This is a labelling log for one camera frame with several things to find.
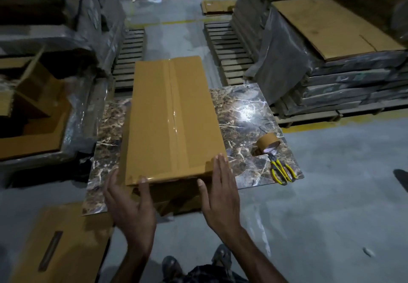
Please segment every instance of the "gray floor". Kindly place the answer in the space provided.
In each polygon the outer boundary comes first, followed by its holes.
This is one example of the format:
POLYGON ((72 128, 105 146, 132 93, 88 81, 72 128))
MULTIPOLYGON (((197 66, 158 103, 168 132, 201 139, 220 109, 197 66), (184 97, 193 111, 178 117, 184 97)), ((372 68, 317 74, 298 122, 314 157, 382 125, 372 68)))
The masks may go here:
MULTIPOLYGON (((149 7, 124 0, 124 6, 134 24, 193 20, 148 26, 147 59, 200 55, 208 84, 216 87, 220 80, 202 34, 200 1, 164 0, 149 7)), ((240 191, 243 226, 290 282, 408 280, 408 193, 393 174, 407 171, 407 126, 408 118, 400 118, 286 134, 305 179, 240 191)), ((80 201, 84 193, 74 182, 0 191, 0 282, 7 282, 38 210, 80 201)), ((161 279, 166 255, 189 271, 209 263, 219 244, 200 213, 161 219, 142 282, 161 279)), ((109 282, 125 250, 115 230, 100 282, 109 282)), ((236 261, 232 268, 243 275, 236 261)))

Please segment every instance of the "yellow-handled scissors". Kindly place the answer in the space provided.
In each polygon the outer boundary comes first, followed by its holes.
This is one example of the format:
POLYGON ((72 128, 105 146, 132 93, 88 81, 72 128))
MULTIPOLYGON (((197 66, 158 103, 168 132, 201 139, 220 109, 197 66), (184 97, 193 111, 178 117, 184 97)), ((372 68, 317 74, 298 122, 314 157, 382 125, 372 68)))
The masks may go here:
POLYGON ((280 185, 286 185, 288 182, 294 182, 296 180, 296 174, 293 169, 285 162, 282 163, 272 153, 268 153, 269 160, 271 161, 272 178, 280 185))

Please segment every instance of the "brown packing tape roll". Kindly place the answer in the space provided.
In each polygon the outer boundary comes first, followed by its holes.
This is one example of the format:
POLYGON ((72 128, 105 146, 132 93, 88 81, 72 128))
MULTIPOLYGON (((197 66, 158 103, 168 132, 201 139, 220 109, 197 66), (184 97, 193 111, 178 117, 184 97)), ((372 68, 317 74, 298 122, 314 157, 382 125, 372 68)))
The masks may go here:
POLYGON ((256 145, 263 153, 271 152, 279 147, 281 141, 273 133, 263 135, 258 139, 256 145))

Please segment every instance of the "plaid shorts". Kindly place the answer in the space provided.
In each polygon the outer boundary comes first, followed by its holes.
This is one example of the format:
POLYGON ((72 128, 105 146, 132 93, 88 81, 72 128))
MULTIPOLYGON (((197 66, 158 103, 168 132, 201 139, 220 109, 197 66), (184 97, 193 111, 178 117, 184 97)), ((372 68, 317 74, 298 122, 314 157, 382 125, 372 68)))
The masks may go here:
POLYGON ((197 266, 183 277, 164 279, 161 283, 249 283, 224 267, 204 265, 197 266))

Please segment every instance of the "wooden pallet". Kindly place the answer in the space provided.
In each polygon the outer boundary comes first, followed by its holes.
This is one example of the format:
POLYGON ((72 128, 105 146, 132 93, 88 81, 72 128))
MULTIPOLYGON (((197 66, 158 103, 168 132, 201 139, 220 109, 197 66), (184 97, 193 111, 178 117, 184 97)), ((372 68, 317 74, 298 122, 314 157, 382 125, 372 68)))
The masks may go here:
POLYGON ((271 110, 275 116, 276 122, 279 126, 289 128, 292 125, 300 125, 306 123, 317 122, 337 122, 343 117, 352 117, 355 115, 372 114, 377 115, 383 111, 397 110, 408 108, 408 99, 398 99, 381 101, 378 103, 372 103, 367 105, 361 105, 356 108, 323 111, 319 113, 305 113, 303 115, 294 115, 286 119, 281 119, 276 112, 276 109, 272 106, 271 110))
POLYGON ((229 21, 206 22, 204 33, 224 83, 229 86, 244 84, 244 73, 254 62, 229 21))
POLYGON ((115 91, 133 89, 135 62, 143 60, 145 45, 146 34, 144 28, 127 30, 122 48, 112 67, 112 75, 115 79, 115 91))

